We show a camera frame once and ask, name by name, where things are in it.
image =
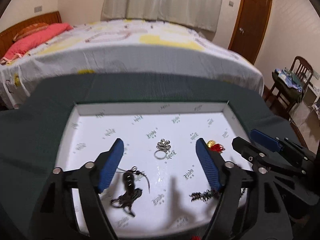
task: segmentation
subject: wall socket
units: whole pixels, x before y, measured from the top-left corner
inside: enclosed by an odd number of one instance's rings
[[[319,80],[319,78],[320,78],[319,73],[318,73],[317,71],[315,71],[315,70],[313,70],[313,76],[314,76],[317,80]]]
[[[42,5],[35,7],[35,13],[36,12],[42,12]]]

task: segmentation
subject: bolt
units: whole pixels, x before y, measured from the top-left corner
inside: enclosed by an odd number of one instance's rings
[[[232,169],[235,166],[233,162],[225,162],[224,165],[229,169]]]
[[[53,173],[53,174],[59,174],[61,171],[62,171],[62,169],[59,168],[59,167],[57,167],[57,168],[54,168],[54,169],[53,169],[52,173]]]
[[[263,167],[260,167],[259,169],[258,169],[258,171],[260,172],[260,173],[262,173],[262,174],[266,174],[268,171],[265,169],[265,168],[263,168]]]
[[[84,165],[87,169],[91,169],[94,167],[94,163],[93,162],[87,162],[85,165]]]

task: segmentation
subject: white tray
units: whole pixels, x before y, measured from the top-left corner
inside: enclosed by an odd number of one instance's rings
[[[177,233],[210,222],[216,200],[191,202],[192,192],[210,189],[197,158],[199,138],[215,140],[225,147],[222,157],[243,169],[251,164],[233,150],[233,138],[248,140],[238,119],[226,103],[116,103],[76,105],[60,143],[56,166],[64,171],[80,168],[108,151],[116,138],[124,142],[119,168],[137,166],[150,181],[136,177],[135,186],[143,190],[127,215],[110,206],[110,200],[124,194],[122,174],[116,173],[101,195],[107,217],[118,237],[152,237]],[[170,140],[171,152],[156,159],[157,142]],[[87,233],[77,189],[72,190],[80,230]],[[245,203],[246,194],[239,204]]]

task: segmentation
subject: bedspread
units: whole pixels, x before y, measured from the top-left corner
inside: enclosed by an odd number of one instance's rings
[[[19,108],[48,77],[118,72],[172,73],[237,84],[263,93],[261,72],[235,52],[167,22],[113,20],[75,26],[0,66],[0,96]]]

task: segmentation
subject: door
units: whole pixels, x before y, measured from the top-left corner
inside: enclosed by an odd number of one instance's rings
[[[271,4],[272,0],[243,0],[241,8],[240,3],[229,49],[239,53],[252,64],[256,60],[267,29]]]

